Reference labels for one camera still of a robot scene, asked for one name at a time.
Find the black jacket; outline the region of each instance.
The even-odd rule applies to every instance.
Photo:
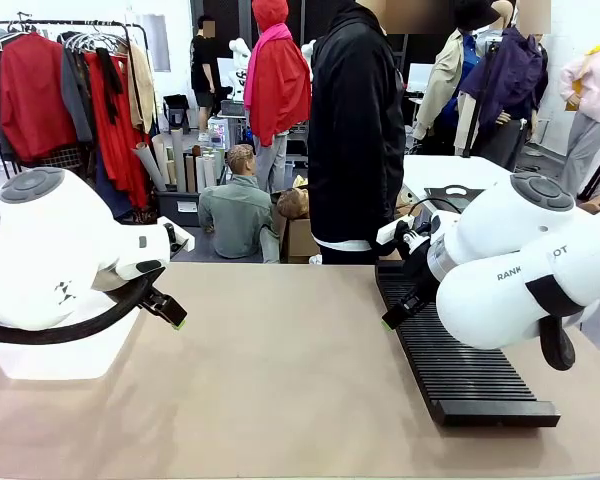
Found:
[[[353,0],[342,0],[313,67],[311,230],[325,242],[373,242],[402,186],[402,76],[377,18]]]

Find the black tray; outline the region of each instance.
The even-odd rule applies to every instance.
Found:
[[[380,262],[376,282],[387,309],[411,285],[402,262]],[[405,321],[396,333],[431,418],[442,426],[555,427],[560,415],[540,402],[500,350],[477,350],[454,339],[435,304]]]

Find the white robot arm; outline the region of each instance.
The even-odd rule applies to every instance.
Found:
[[[435,215],[429,237],[398,229],[410,247],[405,274],[415,287],[385,322],[396,328],[437,300],[440,319],[459,341],[493,349],[540,335],[545,358],[567,369],[574,358],[563,326],[582,320],[586,315],[572,316],[600,299],[600,272],[588,257],[595,250],[590,231],[600,248],[598,224],[600,216],[577,211],[553,180],[512,175],[462,215]]]
[[[540,336],[546,356],[550,338],[543,338],[543,324],[554,330],[573,325],[575,314],[598,300],[600,214],[517,253],[458,266],[440,285],[437,308],[449,333],[467,345],[494,349]]]
[[[178,244],[176,228],[120,225],[102,199],[70,171],[35,168],[14,177],[0,190],[0,325],[12,327],[14,334],[51,329],[91,289],[122,300],[121,289],[133,290],[130,282],[153,275],[153,283]],[[178,231],[192,249],[193,238]],[[147,294],[157,295],[146,281],[143,285]],[[169,307],[175,303],[167,296],[163,300]],[[181,313],[165,319],[179,326]],[[107,321],[115,323],[122,316]],[[75,339],[69,335],[65,341]]]

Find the red hoodie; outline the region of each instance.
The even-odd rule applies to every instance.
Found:
[[[286,0],[253,0],[253,13],[262,32],[289,16]],[[293,40],[267,42],[258,55],[251,106],[251,129],[263,147],[273,136],[309,119],[309,66]]]

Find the navy jacket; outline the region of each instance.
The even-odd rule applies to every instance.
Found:
[[[487,56],[473,69],[460,85],[460,91],[478,98],[484,88]],[[542,55],[533,36],[524,38],[516,28],[507,28],[502,34],[500,49],[491,60],[491,77],[480,111],[481,128],[493,126],[498,115],[507,108],[525,100],[536,104],[535,89],[542,78]]]

